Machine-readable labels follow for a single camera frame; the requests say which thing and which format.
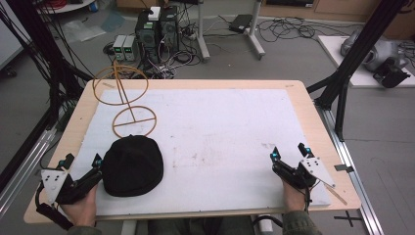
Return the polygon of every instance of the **sleeve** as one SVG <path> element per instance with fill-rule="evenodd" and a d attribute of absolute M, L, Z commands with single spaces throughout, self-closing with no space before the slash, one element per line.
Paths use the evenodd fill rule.
<path fill-rule="evenodd" d="M 283 216 L 283 235 L 321 235 L 308 213 L 291 211 Z"/>
<path fill-rule="evenodd" d="M 94 227 L 74 226 L 69 229 L 67 235 L 102 235 L 102 232 Z"/>

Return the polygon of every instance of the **black cap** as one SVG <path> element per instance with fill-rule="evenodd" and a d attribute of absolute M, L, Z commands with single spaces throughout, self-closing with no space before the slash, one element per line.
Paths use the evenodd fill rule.
<path fill-rule="evenodd" d="M 163 164 L 158 144 L 142 135 L 116 140 L 101 167 L 104 188 L 115 197 L 134 197 L 153 190 L 162 180 Z"/>

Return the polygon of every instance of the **metal leg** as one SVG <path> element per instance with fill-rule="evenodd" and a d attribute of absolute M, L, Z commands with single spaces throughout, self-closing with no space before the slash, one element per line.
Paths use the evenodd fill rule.
<path fill-rule="evenodd" d="M 261 59 L 262 56 L 265 55 L 265 51 L 263 50 L 262 46 L 259 44 L 258 40 L 255 37 L 255 29 L 256 29 L 261 2 L 262 2 L 261 0 L 255 1 L 254 11 L 253 11 L 253 23 L 251 25 L 251 28 L 246 29 L 248 39 L 251 41 L 256 52 L 258 53 L 259 59 Z"/>
<path fill-rule="evenodd" d="M 201 53 L 204 62 L 210 59 L 210 54 L 208 53 L 208 47 L 204 39 L 204 0 L 199 0 L 199 29 L 197 32 L 197 39 L 199 47 L 201 48 Z"/>

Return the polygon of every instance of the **desk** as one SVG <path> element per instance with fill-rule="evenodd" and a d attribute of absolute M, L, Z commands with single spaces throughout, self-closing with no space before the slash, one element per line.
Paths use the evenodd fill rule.
<path fill-rule="evenodd" d="M 15 13 L 10 9 L 9 4 L 5 0 L 0 0 L 0 3 L 6 10 L 6 13 L 9 15 L 11 20 L 20 28 L 23 32 L 23 35 L 27 36 L 27 32 L 24 30 L 21 22 L 16 17 Z M 22 50 L 23 47 L 15 35 L 0 21 L 0 70 L 5 68 Z"/>
<path fill-rule="evenodd" d="M 114 80 L 106 80 L 107 85 L 100 86 L 97 90 L 100 96 L 105 89 L 115 89 Z M 137 80 L 124 80 L 126 89 L 142 89 L 142 83 Z M 311 211 L 327 210 L 357 210 L 360 208 L 360 200 L 351 184 L 349 176 L 345 171 L 336 171 L 333 165 L 340 165 L 341 160 L 333 146 L 331 139 L 317 114 L 314 105 L 305 90 L 303 84 L 299 81 L 291 80 L 150 80 L 150 89 L 284 89 L 287 91 L 291 103 L 299 119 L 300 126 L 307 140 L 309 147 L 314 154 L 319 156 L 328 168 L 330 174 L 335 180 L 337 187 L 336 193 L 346 200 L 344 204 L 337 197 L 329 193 L 331 199 L 330 206 L 312 207 Z M 98 101 L 95 99 L 92 91 L 91 82 L 89 82 L 79 100 L 78 105 L 69 121 L 67 129 L 57 147 L 57 150 L 50 162 L 54 166 L 67 153 L 73 153 L 77 156 L 88 125 L 95 114 Z M 262 209 L 238 211 L 238 214 L 260 214 L 260 213 L 280 213 L 282 209 Z M 227 215 L 235 214 L 234 211 L 214 211 L 197 214 L 141 214 L 141 215 L 123 215 L 123 216 L 98 216 L 98 220 L 105 219 L 147 219 L 154 217 L 173 217 L 173 216 L 209 216 L 209 215 Z M 49 220 L 35 211 L 34 201 L 30 203 L 25 215 L 24 221 L 28 223 L 48 222 Z"/>
<path fill-rule="evenodd" d="M 255 36 L 255 29 L 257 24 L 257 19 L 259 16 L 260 4 L 262 0 L 255 0 L 254 9 L 253 9 L 253 21 L 251 23 L 250 28 L 245 29 L 245 34 L 247 35 L 248 39 L 250 40 L 251 44 L 253 45 L 256 53 L 258 54 L 258 59 L 262 59 L 265 55 L 265 51 L 263 50 L 262 46 L 260 45 L 259 41 L 256 39 Z M 210 54 L 208 52 L 208 47 L 205 43 L 204 39 L 204 0 L 198 1 L 198 13 L 199 13 L 199 28 L 197 32 L 197 39 L 199 43 L 199 47 L 201 49 L 202 58 L 204 61 L 210 59 Z"/>

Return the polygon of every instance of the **white bracket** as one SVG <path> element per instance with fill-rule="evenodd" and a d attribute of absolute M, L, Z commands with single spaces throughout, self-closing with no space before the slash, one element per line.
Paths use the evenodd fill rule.
<path fill-rule="evenodd" d="M 335 181 L 333 180 L 332 176 L 330 176 L 326 166 L 324 166 L 320 158 L 304 158 L 300 163 L 312 176 L 323 181 L 325 184 L 329 185 L 332 188 L 336 187 Z"/>
<path fill-rule="evenodd" d="M 61 170 L 42 169 L 41 175 L 43 185 L 45 186 L 46 196 L 48 197 L 48 203 L 53 204 L 55 203 L 68 174 Z"/>
<path fill-rule="evenodd" d="M 121 235 L 134 235 L 137 229 L 137 220 L 125 220 L 122 223 Z"/>

